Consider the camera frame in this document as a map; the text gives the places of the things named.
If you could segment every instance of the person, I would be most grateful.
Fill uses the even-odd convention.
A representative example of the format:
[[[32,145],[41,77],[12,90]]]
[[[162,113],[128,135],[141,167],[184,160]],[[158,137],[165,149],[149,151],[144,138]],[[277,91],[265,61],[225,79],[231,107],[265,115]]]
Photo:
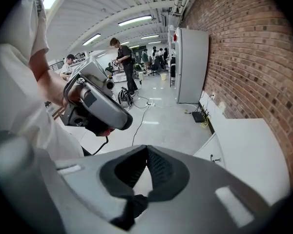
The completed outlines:
[[[158,52],[158,55],[159,56],[162,56],[163,55],[163,49],[162,48],[160,48],[160,51]]]
[[[42,0],[19,0],[1,27],[0,131],[25,138],[35,151],[47,150],[52,160],[83,157],[78,140],[45,109],[45,101],[67,106],[66,82],[49,70],[45,57],[46,27]],[[78,101],[80,89],[74,86],[69,98]]]
[[[165,48],[164,50],[165,50],[163,53],[164,63],[167,64],[168,50],[167,48]]]
[[[143,62],[145,63],[145,70],[147,71],[147,68],[149,67],[149,62],[148,62],[148,56],[147,56],[147,49],[145,49],[143,51],[143,54],[142,54],[142,60]]]
[[[131,59],[131,50],[126,45],[121,45],[116,38],[112,38],[109,45],[118,49],[117,63],[121,63],[127,79],[127,88],[131,95],[135,94],[138,87],[133,79],[133,60]]]
[[[158,52],[156,49],[153,49],[153,54],[152,54],[152,65],[154,65],[155,59],[158,58]]]
[[[163,61],[163,49],[160,48],[159,52],[158,52],[158,57],[160,59],[160,66],[163,68],[164,66],[164,61]]]
[[[65,80],[68,80],[70,78],[70,75],[72,74],[72,68],[70,67],[70,65],[73,64],[75,57],[72,54],[69,54],[66,57],[66,63],[64,63],[61,72],[60,72],[60,77],[62,77]]]

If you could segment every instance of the power strip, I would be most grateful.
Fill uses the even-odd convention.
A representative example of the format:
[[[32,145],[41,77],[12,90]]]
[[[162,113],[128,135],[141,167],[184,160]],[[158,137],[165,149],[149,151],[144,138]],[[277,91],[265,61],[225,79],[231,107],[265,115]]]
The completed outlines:
[[[146,103],[146,107],[155,107],[155,103]]]

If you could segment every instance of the ceiling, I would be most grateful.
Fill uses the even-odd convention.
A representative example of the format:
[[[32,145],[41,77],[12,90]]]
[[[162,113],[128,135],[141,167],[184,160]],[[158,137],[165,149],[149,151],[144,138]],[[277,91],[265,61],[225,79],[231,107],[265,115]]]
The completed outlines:
[[[167,41],[167,26],[161,15],[171,14],[174,0],[57,0],[47,10],[47,41],[50,51],[48,60],[61,59],[68,53],[81,51],[102,52],[109,48],[109,41],[116,37],[120,42],[129,41],[128,46],[144,45],[153,41]],[[151,15],[152,19],[119,26],[118,23],[132,18]],[[83,46],[96,34],[101,36],[91,44]],[[141,39],[157,34],[159,37]]]

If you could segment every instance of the backpack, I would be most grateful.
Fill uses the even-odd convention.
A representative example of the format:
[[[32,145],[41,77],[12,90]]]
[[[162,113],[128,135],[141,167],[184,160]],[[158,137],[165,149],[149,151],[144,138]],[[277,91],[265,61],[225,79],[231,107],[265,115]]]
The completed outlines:
[[[131,49],[129,49],[129,52],[130,52],[131,62],[132,62],[132,63],[135,63],[135,62],[136,62],[136,55],[135,55],[135,53],[132,52]]]
[[[118,93],[118,102],[123,108],[129,108],[133,103],[129,91],[124,87],[122,87],[122,90]]]

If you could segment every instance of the office chair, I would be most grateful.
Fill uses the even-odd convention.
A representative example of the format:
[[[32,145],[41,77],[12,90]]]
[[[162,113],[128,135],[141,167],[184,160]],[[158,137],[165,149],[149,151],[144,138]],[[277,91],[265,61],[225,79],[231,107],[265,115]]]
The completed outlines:
[[[160,59],[158,57],[156,57],[155,60],[154,60],[154,64],[152,65],[152,68],[151,68],[152,72],[149,73],[148,76],[149,75],[154,76],[154,74],[159,75],[160,73],[158,71],[160,71],[160,69],[162,69],[161,66],[160,66]]]

